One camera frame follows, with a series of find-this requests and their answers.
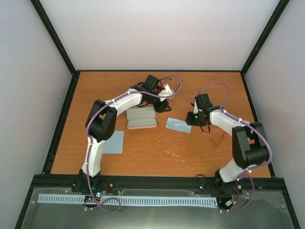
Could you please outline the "pink glasses case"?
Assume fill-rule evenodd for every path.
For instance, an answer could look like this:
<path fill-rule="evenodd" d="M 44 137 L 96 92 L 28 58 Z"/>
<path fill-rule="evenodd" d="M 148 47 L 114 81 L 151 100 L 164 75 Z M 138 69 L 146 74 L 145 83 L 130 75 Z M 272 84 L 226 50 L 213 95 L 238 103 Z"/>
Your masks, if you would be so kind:
<path fill-rule="evenodd" d="M 126 111 L 127 129 L 155 128 L 156 113 L 153 107 L 132 108 Z"/>

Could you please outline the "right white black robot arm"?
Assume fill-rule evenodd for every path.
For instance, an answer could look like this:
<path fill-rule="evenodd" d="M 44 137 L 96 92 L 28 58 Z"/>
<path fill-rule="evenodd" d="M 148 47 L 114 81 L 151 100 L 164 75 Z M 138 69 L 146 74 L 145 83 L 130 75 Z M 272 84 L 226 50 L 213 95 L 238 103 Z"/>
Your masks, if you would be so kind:
<path fill-rule="evenodd" d="M 186 124 L 203 129 L 214 125 L 232 137 L 232 159 L 216 171 L 212 188 L 224 193 L 251 169 L 269 164 L 272 150 L 260 122 L 248 122 L 227 112 L 221 106 L 213 106 L 208 94 L 200 94 L 192 102 L 194 110 L 187 113 Z"/>

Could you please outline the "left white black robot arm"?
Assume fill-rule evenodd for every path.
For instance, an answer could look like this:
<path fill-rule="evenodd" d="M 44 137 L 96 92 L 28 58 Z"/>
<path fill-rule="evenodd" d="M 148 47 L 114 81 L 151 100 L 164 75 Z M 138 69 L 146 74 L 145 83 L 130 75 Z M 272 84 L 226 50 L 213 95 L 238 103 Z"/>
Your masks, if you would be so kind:
<path fill-rule="evenodd" d="M 88 145 L 84 163 L 79 171 L 82 186 L 94 192 L 99 186 L 101 159 L 107 140 L 115 131 L 117 117 L 133 106 L 151 104 L 158 113 L 171 111 L 168 100 L 175 91 L 168 83 L 159 86 L 160 80 L 149 75 L 144 82 L 130 87 L 125 93 L 107 101 L 96 100 L 91 108 L 85 127 Z"/>

